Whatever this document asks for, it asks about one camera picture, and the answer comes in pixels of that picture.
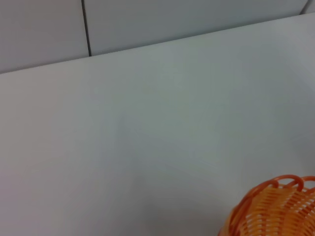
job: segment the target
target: orange basket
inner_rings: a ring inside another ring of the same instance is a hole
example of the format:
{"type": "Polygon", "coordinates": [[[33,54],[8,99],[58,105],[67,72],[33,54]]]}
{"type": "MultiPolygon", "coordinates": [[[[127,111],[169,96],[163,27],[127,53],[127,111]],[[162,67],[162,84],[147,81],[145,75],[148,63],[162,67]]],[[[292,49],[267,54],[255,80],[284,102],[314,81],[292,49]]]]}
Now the orange basket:
{"type": "Polygon", "coordinates": [[[219,236],[315,236],[314,176],[285,175],[250,190],[232,210],[219,236]],[[279,180],[292,182],[280,184],[279,180]]]}

